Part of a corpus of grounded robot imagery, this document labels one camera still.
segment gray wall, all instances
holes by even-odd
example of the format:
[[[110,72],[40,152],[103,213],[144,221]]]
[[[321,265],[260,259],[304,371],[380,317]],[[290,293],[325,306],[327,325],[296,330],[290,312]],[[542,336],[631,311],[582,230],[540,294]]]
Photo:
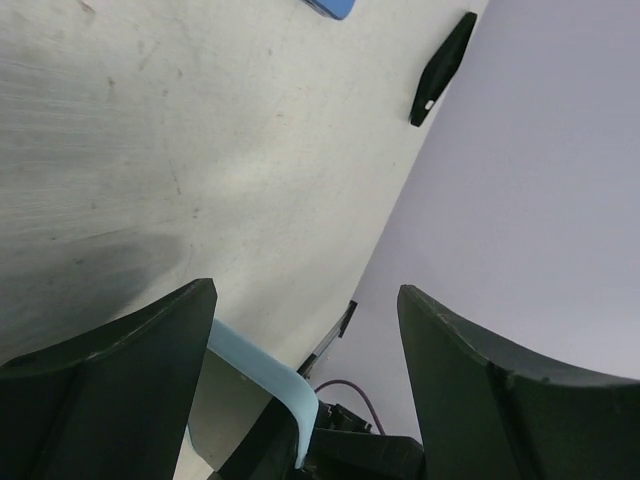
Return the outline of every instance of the gray wall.
[[[414,283],[529,348],[640,378],[640,3],[491,0],[313,381],[419,436],[395,297]],[[321,395],[366,415],[345,387]]]

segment black handle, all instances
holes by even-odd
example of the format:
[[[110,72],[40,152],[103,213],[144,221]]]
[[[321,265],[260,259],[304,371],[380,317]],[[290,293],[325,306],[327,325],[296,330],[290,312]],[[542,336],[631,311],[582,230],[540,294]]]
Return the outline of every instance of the black handle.
[[[467,12],[422,72],[409,121],[419,127],[458,71],[478,15]]]

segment blue object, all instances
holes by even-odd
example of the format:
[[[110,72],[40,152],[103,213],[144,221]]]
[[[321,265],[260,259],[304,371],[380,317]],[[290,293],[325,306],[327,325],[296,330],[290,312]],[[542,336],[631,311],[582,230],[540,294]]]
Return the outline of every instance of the blue object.
[[[295,467],[302,468],[318,415],[318,397],[313,388],[298,372],[280,363],[215,318],[207,346],[229,365],[280,400],[291,412],[298,424]]]
[[[356,0],[304,0],[321,14],[336,20],[343,20],[349,15]]]

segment scratched tabletop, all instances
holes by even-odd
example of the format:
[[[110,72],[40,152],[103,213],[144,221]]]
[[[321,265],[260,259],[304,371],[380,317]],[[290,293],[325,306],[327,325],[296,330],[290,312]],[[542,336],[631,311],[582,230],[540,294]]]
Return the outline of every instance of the scratched tabletop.
[[[422,69],[485,3],[3,1],[0,362],[212,277],[216,315],[299,364],[435,117],[407,121]]]

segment white table surface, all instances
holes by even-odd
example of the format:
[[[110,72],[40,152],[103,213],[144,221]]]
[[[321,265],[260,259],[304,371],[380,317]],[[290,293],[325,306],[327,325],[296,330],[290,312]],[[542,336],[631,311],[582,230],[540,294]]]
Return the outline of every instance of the white table surface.
[[[213,277],[217,316],[299,364],[435,117],[407,121],[422,69],[485,4],[2,2],[0,361]]]

